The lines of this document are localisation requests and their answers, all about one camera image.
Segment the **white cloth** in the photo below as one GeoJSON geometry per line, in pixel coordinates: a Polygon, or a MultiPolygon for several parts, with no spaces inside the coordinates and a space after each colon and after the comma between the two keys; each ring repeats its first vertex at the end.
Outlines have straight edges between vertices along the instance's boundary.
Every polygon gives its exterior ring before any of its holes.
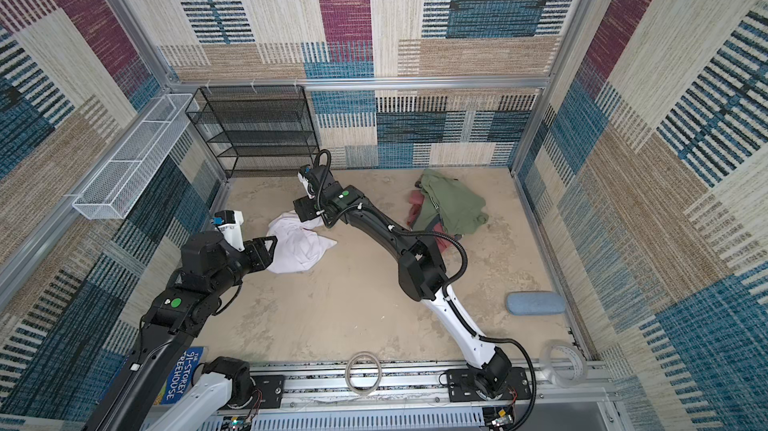
{"type": "Polygon", "coordinates": [[[275,218],[267,231],[268,236],[277,238],[274,258],[267,270],[275,274],[309,271],[337,244],[314,231],[322,226],[320,217],[302,222],[295,211],[275,218]]]}

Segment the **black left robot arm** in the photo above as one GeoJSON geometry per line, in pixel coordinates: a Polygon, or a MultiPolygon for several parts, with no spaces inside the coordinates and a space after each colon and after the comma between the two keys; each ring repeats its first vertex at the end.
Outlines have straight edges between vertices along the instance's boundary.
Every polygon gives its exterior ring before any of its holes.
{"type": "Polygon", "coordinates": [[[138,430],[179,358],[221,307],[221,296],[246,275],[266,270],[277,244],[274,236],[261,237],[239,250],[218,231],[190,237],[181,266],[143,315],[133,349],[83,428],[138,430]]]}

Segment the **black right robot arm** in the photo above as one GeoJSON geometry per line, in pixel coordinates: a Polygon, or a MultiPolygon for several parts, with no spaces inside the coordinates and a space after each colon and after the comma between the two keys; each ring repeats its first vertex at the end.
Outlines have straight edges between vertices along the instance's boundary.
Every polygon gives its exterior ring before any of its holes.
{"type": "Polygon", "coordinates": [[[467,269],[466,252],[459,252],[461,266],[452,277],[438,247],[441,237],[433,231],[409,231],[383,214],[360,190],[343,187],[332,175],[305,166],[298,172],[307,196],[294,201],[300,219],[323,219],[330,228],[341,221],[376,241],[397,261],[398,283],[413,301],[428,307],[458,344],[474,379],[474,389],[484,399],[496,399],[507,390],[512,364],[504,351],[482,335],[452,288],[467,269]]]}

